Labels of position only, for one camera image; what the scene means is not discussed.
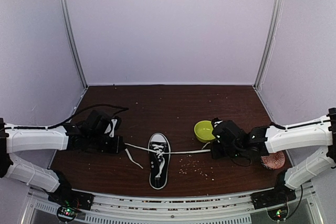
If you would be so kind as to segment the white shoelace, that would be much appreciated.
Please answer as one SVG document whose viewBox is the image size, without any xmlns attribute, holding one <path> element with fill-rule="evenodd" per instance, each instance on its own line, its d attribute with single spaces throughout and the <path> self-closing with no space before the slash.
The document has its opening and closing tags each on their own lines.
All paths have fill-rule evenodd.
<svg viewBox="0 0 336 224">
<path fill-rule="evenodd" d="M 153 148 L 140 147 L 140 146 L 133 145 L 133 144 L 130 144 L 130 143 L 126 143 L 126 146 L 130 146 L 130 147 L 137 148 L 137 149 L 140 149 L 140 150 L 148 151 L 149 153 L 154 153 L 154 155 L 158 159 L 162 159 L 163 160 L 163 164 L 159 165 L 159 171 L 155 175 L 155 179 L 160 179 L 161 178 L 163 167 L 166 164 L 166 160 L 163 157 L 164 155 L 167 155 L 168 157 L 170 157 L 171 154 L 173 154 L 173 155 L 180 155 L 180 154 L 200 154 L 200 153 L 207 153 L 207 152 L 211 151 L 211 150 L 201 149 L 201 150 L 196 150 L 196 151 L 172 152 L 171 149 L 170 149 L 170 146 L 167 145 L 168 151 L 165 152 L 164 151 L 164 147 L 162 147 L 161 145 L 158 145 L 158 144 L 153 144 Z"/>
</svg>

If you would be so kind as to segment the black white canvas sneaker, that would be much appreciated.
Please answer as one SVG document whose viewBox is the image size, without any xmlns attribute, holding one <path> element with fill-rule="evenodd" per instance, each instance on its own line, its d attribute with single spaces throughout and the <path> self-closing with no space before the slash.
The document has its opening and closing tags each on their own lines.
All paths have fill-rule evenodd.
<svg viewBox="0 0 336 224">
<path fill-rule="evenodd" d="M 148 143 L 148 147 L 153 148 L 153 144 L 161 145 L 162 147 L 164 147 L 165 152 L 168 151 L 167 145 L 170 146 L 170 143 L 169 143 L 168 139 L 162 133 L 155 133 L 151 136 L 151 138 L 149 140 L 149 143 Z M 155 190 L 161 190 L 167 184 L 168 168 L 169 168 L 171 156 L 168 157 L 167 155 L 164 155 L 163 157 L 166 160 L 166 164 L 163 167 L 161 178 L 160 179 L 155 179 L 155 175 L 159 171 L 159 165 L 163 164 L 163 160 L 158 159 L 154 155 L 154 153 L 149 153 L 149 161 L 150 161 L 149 183 L 150 183 L 150 186 Z"/>
</svg>

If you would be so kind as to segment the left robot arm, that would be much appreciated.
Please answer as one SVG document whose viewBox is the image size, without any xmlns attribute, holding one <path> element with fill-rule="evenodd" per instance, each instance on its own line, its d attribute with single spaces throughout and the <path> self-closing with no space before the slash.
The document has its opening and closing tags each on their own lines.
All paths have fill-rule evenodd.
<svg viewBox="0 0 336 224">
<path fill-rule="evenodd" d="M 76 197 L 65 178 L 33 154 L 52 155 L 56 151 L 87 151 L 116 154 L 124 150 L 116 131 L 121 124 L 118 116 L 93 110 L 77 123 L 63 122 L 51 126 L 22 126 L 1 121 L 1 177 L 15 179 L 54 193 L 64 205 Z"/>
</svg>

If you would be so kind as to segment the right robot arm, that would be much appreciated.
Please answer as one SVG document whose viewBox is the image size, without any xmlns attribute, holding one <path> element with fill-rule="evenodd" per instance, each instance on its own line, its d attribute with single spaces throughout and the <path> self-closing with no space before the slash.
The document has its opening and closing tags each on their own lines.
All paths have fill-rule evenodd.
<svg viewBox="0 0 336 224">
<path fill-rule="evenodd" d="M 211 121 L 215 140 L 213 159 L 243 157 L 256 161 L 280 151 L 308 151 L 306 159 L 282 172 L 269 192 L 272 203 L 279 204 L 306 181 L 327 169 L 335 168 L 335 108 L 319 118 L 289 125 L 271 123 L 245 132 L 232 120 Z"/>
</svg>

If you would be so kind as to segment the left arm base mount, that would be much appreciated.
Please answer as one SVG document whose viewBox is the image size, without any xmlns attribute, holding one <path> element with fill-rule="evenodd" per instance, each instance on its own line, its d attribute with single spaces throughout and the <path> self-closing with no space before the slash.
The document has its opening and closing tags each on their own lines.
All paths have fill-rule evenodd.
<svg viewBox="0 0 336 224">
<path fill-rule="evenodd" d="M 48 200 L 57 203 L 56 217 L 63 223 L 74 221 L 83 210 L 91 210 L 94 195 L 80 191 L 46 192 Z"/>
</svg>

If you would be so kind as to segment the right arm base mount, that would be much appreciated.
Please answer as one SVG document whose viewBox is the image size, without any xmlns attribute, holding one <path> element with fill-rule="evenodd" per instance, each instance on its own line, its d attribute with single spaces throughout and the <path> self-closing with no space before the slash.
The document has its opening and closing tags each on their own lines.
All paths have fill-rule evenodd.
<svg viewBox="0 0 336 224">
<path fill-rule="evenodd" d="M 295 200 L 296 191 L 287 187 L 277 187 L 251 194 L 254 209 L 266 209 L 273 221 L 285 221 L 290 216 L 288 203 Z"/>
</svg>

